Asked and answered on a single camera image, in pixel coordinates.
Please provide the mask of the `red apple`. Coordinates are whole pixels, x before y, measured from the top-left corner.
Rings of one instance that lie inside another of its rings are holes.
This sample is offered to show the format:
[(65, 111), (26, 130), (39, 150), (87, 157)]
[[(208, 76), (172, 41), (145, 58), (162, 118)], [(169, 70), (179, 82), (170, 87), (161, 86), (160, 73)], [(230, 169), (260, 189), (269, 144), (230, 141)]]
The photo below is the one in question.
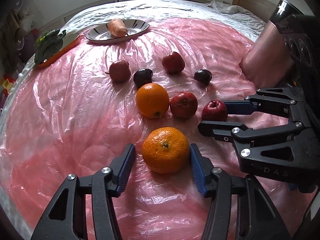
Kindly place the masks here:
[(106, 74), (111, 78), (114, 83), (123, 83), (130, 79), (131, 71), (129, 63), (125, 60), (119, 60), (113, 62), (108, 69)]
[(191, 92), (181, 92), (170, 100), (170, 110), (174, 117), (190, 119), (198, 108), (196, 96)]
[(227, 118), (227, 107), (222, 101), (211, 100), (202, 109), (202, 121), (226, 121)]
[(179, 74), (185, 68), (185, 61), (182, 56), (172, 51), (162, 59), (162, 66), (170, 75)]

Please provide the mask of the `dark plum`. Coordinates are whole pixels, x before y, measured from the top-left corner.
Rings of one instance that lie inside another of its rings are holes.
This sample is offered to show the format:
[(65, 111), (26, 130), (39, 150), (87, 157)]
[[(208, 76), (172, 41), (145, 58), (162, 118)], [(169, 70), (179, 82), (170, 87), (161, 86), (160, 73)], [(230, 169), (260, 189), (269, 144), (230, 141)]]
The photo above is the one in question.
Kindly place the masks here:
[(136, 87), (139, 89), (143, 85), (152, 83), (153, 72), (150, 69), (143, 68), (135, 72), (133, 75), (133, 81)]
[(208, 86), (212, 80), (212, 73), (206, 69), (199, 69), (194, 74), (194, 79), (205, 86)]

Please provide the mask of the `orange mandarin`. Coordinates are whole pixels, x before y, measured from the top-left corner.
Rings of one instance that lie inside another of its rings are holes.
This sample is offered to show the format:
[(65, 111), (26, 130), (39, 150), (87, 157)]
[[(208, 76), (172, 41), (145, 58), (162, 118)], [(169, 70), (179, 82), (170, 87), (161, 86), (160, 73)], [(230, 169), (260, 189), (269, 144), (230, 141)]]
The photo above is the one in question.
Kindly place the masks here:
[(189, 161), (189, 141), (178, 129), (162, 127), (152, 131), (144, 140), (141, 154), (153, 172), (175, 173)]

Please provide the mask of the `orange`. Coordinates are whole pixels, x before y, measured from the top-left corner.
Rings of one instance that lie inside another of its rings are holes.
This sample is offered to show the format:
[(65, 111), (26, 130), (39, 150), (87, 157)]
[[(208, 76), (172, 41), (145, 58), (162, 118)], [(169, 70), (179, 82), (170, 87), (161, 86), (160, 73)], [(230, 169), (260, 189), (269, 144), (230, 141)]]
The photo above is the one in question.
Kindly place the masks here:
[(167, 91), (156, 83), (148, 83), (140, 87), (136, 94), (136, 105), (142, 116), (159, 119), (169, 109)]

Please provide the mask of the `black copper trash bin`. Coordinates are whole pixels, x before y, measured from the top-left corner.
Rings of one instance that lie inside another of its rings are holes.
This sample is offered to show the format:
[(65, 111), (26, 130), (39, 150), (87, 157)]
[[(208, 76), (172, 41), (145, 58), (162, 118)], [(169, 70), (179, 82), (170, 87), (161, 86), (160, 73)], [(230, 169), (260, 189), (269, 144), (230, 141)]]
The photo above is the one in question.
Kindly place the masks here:
[(275, 87), (293, 66), (288, 48), (276, 24), (302, 12), (287, 0), (279, 0), (263, 31), (240, 62), (240, 68), (257, 89)]

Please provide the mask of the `wooden headboard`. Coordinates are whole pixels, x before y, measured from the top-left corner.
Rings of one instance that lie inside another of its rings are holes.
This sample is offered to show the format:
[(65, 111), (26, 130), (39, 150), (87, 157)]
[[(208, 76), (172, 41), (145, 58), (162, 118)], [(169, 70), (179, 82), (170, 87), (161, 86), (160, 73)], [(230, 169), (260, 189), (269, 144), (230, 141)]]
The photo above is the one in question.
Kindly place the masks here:
[(233, 0), (232, 5), (243, 7), (264, 22), (268, 22), (276, 8), (276, 5), (268, 0)]

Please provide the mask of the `pink plastic sheet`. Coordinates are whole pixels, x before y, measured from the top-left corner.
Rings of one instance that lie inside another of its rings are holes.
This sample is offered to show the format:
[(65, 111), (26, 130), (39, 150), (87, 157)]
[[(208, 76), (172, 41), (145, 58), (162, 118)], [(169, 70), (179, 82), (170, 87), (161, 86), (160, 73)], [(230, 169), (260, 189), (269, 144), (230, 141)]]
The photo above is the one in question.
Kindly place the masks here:
[[(201, 111), (210, 100), (236, 100), (255, 93), (239, 67), (251, 48), (247, 38), (214, 20), (170, 18), (149, 21), (142, 36), (114, 45), (95, 45), (84, 37), (80, 44), (48, 68), (32, 69), (20, 85), (1, 136), (1, 185), (18, 214), (12, 222), (27, 229), (30, 239), (53, 194), (69, 173), (94, 174), (135, 144), (137, 159), (126, 190), (113, 200), (124, 239), (201, 239), (210, 199), (201, 197), (190, 165), (170, 176), (151, 172), (141, 146), (154, 129), (175, 127), (196, 143), (201, 153), (229, 174), (244, 177), (231, 144), (200, 135)], [(185, 60), (178, 76), (168, 76), (162, 58), (177, 51)], [(129, 62), (131, 73), (153, 71), (153, 82), (170, 98), (192, 92), (199, 107), (189, 120), (143, 117), (136, 106), (131, 79), (113, 84), (105, 75), (119, 59)], [(212, 72), (210, 86), (193, 79), (196, 70)]]

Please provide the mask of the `green leafy vegetable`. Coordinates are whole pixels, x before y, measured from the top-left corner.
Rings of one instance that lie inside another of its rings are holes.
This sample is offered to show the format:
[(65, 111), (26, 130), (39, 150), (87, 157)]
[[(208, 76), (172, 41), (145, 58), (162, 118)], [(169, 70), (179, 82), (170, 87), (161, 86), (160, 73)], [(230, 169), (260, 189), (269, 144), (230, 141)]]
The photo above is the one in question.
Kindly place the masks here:
[(44, 63), (45, 60), (50, 59), (55, 55), (63, 46), (63, 38), (66, 31), (60, 29), (53, 29), (42, 36), (40, 36), (34, 43), (35, 59), (34, 62), (38, 66)]

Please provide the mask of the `orange tray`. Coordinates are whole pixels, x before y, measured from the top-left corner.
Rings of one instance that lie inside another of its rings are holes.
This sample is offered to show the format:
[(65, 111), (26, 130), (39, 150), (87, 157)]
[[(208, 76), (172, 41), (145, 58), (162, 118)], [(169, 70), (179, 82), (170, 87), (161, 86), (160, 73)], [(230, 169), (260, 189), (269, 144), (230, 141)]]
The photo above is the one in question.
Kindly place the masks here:
[(70, 51), (71, 49), (73, 49), (74, 47), (76, 47), (79, 42), (81, 40), (81, 36), (77, 35), (77, 37), (71, 42), (69, 43), (67, 46), (65, 46), (64, 48), (62, 48), (59, 52), (57, 52), (56, 54), (54, 54), (50, 59), (48, 59), (46, 62), (39, 64), (38, 68), (43, 69), (46, 68), (48, 66), (50, 66), (51, 64), (53, 64), (55, 61), (57, 61), (62, 55), (64, 55), (65, 53), (67, 53), (68, 51)]

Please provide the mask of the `orange carrot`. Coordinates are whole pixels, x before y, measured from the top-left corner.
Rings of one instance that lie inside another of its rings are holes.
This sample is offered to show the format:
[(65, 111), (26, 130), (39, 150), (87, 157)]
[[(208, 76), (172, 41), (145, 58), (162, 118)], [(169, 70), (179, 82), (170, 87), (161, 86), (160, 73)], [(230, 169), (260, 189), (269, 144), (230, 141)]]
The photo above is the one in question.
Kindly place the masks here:
[(125, 37), (127, 35), (127, 27), (121, 19), (112, 19), (107, 26), (111, 34), (115, 37)]

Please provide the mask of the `striped white plate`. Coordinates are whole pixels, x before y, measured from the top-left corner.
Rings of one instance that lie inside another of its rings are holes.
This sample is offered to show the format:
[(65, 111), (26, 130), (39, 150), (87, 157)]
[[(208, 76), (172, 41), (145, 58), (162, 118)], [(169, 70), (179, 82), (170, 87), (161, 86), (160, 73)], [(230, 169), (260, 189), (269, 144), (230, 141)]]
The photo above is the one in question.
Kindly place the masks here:
[(123, 25), (127, 28), (124, 37), (114, 36), (108, 27), (108, 22), (91, 29), (86, 38), (96, 44), (115, 44), (137, 38), (149, 30), (149, 23), (138, 19), (123, 20)]

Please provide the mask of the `wooden bed footboard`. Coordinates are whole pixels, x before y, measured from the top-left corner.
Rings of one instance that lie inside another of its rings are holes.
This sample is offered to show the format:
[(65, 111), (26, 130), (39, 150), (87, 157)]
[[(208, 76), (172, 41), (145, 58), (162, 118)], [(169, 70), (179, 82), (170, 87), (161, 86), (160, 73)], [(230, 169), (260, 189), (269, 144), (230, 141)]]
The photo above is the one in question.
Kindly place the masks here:
[[(67, 1), (52, 1), (44, 0), (35, 2), (33, 5), (29, 5), (31, 13), (34, 16), (34, 26), (40, 31), (44, 31), (51, 26), (61, 27), (67, 23), (77, 13), (95, 7), (97, 5), (103, 5), (108, 3), (116, 3), (130, 0), (97, 0), (93, 2), (81, 2), (80, 5), (71, 5), (71, 0)], [(197, 3), (209, 3), (210, 0), (184, 0)]]

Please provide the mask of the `white bed sheet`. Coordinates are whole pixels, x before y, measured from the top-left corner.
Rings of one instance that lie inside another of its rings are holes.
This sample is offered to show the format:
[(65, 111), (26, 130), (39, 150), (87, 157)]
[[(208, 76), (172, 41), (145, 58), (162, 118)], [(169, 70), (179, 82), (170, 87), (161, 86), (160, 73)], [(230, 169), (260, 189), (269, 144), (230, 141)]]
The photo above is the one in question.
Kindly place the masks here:
[[(146, 19), (148, 22), (161, 21), (170, 17), (218, 20), (233, 27), (253, 42), (266, 24), (240, 6), (227, 5), (217, 1), (197, 3), (184, 0), (131, 0), (90, 7), (77, 13), (60, 28), (67, 31), (67, 37), (73, 34), (76, 36), (76, 33), (80, 33), (86, 28), (107, 22), (111, 16), (120, 16), (125, 19)], [(13, 105), (34, 68), (34, 55), (32, 55), (22, 72), (18, 74), (6, 103), (4, 103), (4, 112), (1, 117), (1, 150), (4, 150), (4, 144), (7, 142), (8, 120), (10, 119), (9, 115), (13, 113)], [(1, 205), (4, 210), (4, 218), (8, 219), (9, 225), (12, 225), (13, 231), (20, 238), (30, 239), (31, 227), (24, 215), (18, 211), (13, 198), (9, 196), (9, 190), (4, 188), (5, 186), (1, 186)]]

